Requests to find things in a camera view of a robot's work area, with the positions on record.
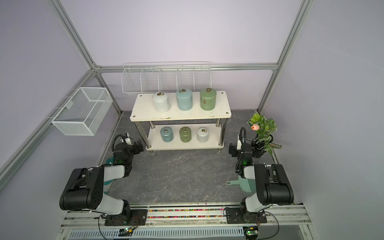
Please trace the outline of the large green tea canister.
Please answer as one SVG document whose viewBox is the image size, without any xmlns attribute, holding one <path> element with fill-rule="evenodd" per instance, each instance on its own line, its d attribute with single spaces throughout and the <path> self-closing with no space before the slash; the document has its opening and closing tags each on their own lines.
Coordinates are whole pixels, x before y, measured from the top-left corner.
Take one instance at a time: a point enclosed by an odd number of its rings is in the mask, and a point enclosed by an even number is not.
<svg viewBox="0 0 384 240">
<path fill-rule="evenodd" d="M 216 106 L 217 92 L 212 88 L 202 89 L 200 91 L 200 105 L 205 111 L 211 111 Z"/>
</svg>

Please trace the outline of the large light blue tea canister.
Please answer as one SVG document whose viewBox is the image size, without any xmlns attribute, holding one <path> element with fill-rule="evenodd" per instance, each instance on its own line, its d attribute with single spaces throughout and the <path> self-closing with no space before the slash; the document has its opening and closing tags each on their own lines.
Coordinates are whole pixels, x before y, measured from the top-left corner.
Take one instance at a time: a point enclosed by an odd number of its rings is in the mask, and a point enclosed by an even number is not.
<svg viewBox="0 0 384 240">
<path fill-rule="evenodd" d="M 190 89 L 180 89 L 176 92 L 178 108 L 188 111 L 193 107 L 193 92 Z"/>
</svg>

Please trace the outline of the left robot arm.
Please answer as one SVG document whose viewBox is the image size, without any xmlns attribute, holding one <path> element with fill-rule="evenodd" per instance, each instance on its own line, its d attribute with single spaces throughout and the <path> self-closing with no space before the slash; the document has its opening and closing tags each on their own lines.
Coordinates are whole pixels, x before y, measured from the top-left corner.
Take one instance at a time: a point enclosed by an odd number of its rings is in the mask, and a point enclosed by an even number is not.
<svg viewBox="0 0 384 240">
<path fill-rule="evenodd" d="M 60 208 L 68 211 L 89 210 L 129 219 L 131 209 L 128 201 L 107 195 L 104 186 L 106 182 L 128 177 L 133 168 L 134 155 L 143 151 L 141 141 L 132 145 L 122 142 L 113 146 L 115 162 L 74 169 L 60 197 Z"/>
</svg>

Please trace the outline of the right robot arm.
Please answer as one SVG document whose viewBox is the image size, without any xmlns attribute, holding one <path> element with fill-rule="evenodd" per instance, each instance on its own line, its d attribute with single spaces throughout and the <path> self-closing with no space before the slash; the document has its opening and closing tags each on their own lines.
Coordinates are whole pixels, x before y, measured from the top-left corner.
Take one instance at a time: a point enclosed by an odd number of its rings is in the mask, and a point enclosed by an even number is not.
<svg viewBox="0 0 384 240">
<path fill-rule="evenodd" d="M 272 205 L 290 205 L 294 192 L 281 164 L 254 164 L 250 144 L 229 145 L 229 154 L 237 158 L 235 172 L 241 179 L 255 184 L 255 193 L 240 203 L 242 216 L 254 215 Z"/>
</svg>

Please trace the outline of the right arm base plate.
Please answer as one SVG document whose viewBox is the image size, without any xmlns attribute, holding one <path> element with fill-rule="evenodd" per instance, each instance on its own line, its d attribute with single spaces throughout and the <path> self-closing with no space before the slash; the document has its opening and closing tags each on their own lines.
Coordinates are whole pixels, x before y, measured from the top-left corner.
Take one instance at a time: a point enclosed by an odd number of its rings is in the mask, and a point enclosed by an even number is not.
<svg viewBox="0 0 384 240">
<path fill-rule="evenodd" d="M 250 213 L 241 208 L 224 208 L 223 214 L 228 224 L 265 224 L 267 217 L 264 211 Z"/>
</svg>

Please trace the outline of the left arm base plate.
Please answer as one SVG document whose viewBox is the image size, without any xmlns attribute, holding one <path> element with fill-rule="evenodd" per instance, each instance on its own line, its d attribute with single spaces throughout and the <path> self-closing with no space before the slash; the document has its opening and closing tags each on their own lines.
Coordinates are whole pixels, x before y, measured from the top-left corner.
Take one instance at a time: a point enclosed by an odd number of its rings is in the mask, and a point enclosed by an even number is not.
<svg viewBox="0 0 384 240">
<path fill-rule="evenodd" d="M 133 209 L 127 216 L 122 214 L 106 216 L 105 226 L 144 226 L 147 215 L 147 210 Z"/>
</svg>

